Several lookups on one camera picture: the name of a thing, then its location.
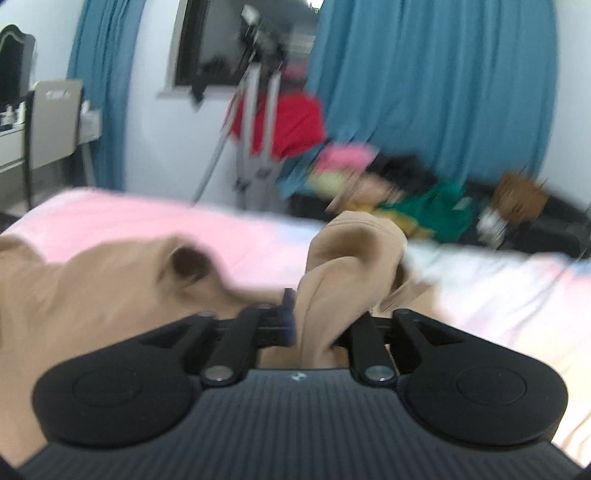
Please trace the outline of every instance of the window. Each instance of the window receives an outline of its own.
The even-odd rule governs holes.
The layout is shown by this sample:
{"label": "window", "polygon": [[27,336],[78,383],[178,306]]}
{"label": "window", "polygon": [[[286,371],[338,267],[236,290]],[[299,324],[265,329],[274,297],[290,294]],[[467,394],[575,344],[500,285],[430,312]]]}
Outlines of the window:
{"label": "window", "polygon": [[188,0],[176,85],[191,85],[197,77],[208,85],[237,85],[254,55],[244,40],[249,24],[243,18],[252,19],[253,12],[256,28],[265,33],[265,46],[280,45],[288,59],[309,55],[321,4],[322,0]]}

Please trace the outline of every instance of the metal screw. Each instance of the metal screw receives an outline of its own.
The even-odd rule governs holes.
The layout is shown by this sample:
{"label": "metal screw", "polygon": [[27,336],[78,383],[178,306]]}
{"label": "metal screw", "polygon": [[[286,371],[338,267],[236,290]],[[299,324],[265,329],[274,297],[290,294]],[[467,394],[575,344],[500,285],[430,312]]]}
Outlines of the metal screw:
{"label": "metal screw", "polygon": [[365,371],[367,379],[374,382],[387,382],[394,378],[394,370],[385,365],[374,365]]}
{"label": "metal screw", "polygon": [[203,373],[205,378],[212,382],[225,382],[226,380],[230,380],[233,374],[234,370],[230,367],[226,367],[226,365],[214,365],[213,367],[209,367]]}

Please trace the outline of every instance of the pink cloth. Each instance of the pink cloth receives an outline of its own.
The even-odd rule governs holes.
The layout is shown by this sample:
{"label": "pink cloth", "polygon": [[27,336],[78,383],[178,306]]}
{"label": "pink cloth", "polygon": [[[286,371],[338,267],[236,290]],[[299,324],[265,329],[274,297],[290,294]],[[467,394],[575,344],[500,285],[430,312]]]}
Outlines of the pink cloth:
{"label": "pink cloth", "polygon": [[364,171],[377,155],[378,150],[371,145],[332,143],[320,152],[314,170],[316,173],[338,170]]}
{"label": "pink cloth", "polygon": [[77,189],[35,208],[6,234],[24,239],[48,262],[104,242],[180,235],[207,252],[235,287],[295,288],[320,228],[309,220]]}

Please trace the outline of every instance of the white wall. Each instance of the white wall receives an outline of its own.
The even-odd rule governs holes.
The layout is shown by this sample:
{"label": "white wall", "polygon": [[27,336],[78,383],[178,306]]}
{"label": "white wall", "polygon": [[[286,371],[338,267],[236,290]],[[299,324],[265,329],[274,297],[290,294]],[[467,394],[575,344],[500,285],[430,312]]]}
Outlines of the white wall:
{"label": "white wall", "polygon": [[0,5],[0,26],[15,24],[37,40],[34,80],[66,77],[83,4],[84,0],[5,0]]}
{"label": "white wall", "polygon": [[558,91],[540,179],[565,199],[591,202],[591,0],[556,0]]}
{"label": "white wall", "polygon": [[[208,91],[200,106],[188,94],[159,98],[177,4],[145,4],[130,83],[126,185],[132,193],[190,200],[217,143],[232,91]],[[203,201],[235,205],[234,181],[235,147],[229,143]]]}

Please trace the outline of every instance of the clothing pile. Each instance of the clothing pile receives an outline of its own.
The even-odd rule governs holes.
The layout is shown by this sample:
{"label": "clothing pile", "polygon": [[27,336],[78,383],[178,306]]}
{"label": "clothing pile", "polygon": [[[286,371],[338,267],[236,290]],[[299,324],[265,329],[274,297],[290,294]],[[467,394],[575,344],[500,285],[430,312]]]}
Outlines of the clothing pile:
{"label": "clothing pile", "polygon": [[309,167],[306,187],[330,202],[330,213],[385,217],[409,238],[454,242],[473,223],[462,187],[439,182],[415,155],[388,157],[370,145],[327,145]]}

